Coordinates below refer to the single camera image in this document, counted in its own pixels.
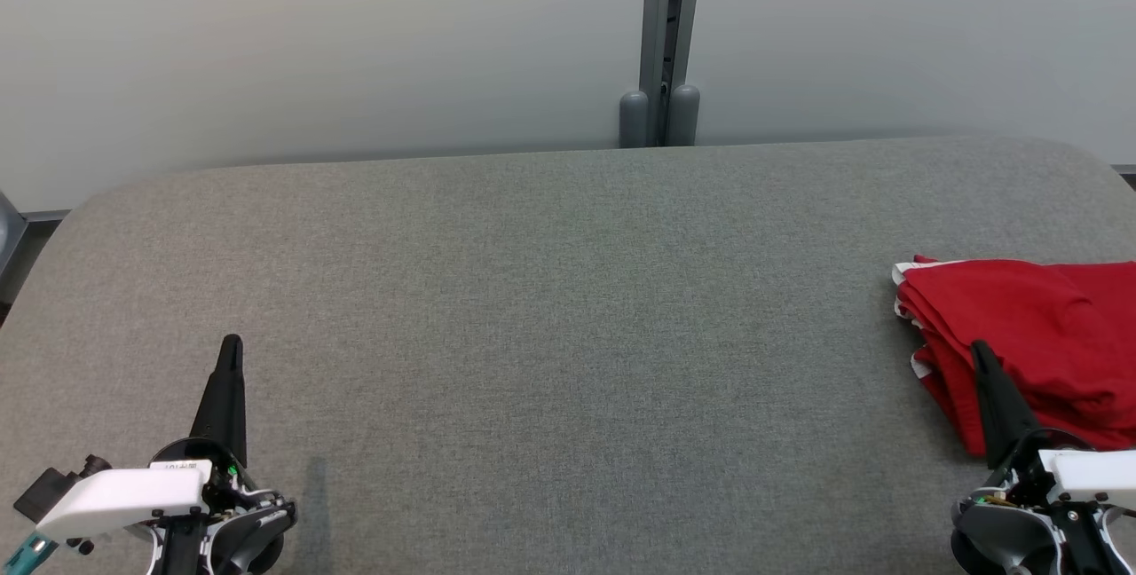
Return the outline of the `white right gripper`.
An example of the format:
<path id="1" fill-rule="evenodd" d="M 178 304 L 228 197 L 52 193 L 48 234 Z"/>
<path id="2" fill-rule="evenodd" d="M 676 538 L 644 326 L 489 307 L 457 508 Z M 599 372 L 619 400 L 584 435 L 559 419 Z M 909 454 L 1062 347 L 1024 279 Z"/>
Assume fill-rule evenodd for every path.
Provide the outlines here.
<path id="1" fill-rule="evenodd" d="M 1019 505 L 1135 503 L 1135 451 L 1103 453 L 1038 418 L 984 340 L 970 345 L 983 452 Z"/>

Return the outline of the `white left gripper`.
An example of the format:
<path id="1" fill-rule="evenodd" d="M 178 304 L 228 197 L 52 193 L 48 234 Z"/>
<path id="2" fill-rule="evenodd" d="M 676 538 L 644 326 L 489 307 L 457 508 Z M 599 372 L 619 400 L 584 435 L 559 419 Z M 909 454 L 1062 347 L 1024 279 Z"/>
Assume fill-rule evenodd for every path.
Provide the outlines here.
<path id="1" fill-rule="evenodd" d="M 103 469 L 83 477 L 35 522 L 39 534 L 57 543 L 119 528 L 209 515 L 222 509 L 215 490 L 229 489 L 248 465 L 243 341 L 222 340 L 204 386 L 191 438 L 166 445 L 144 469 Z"/>

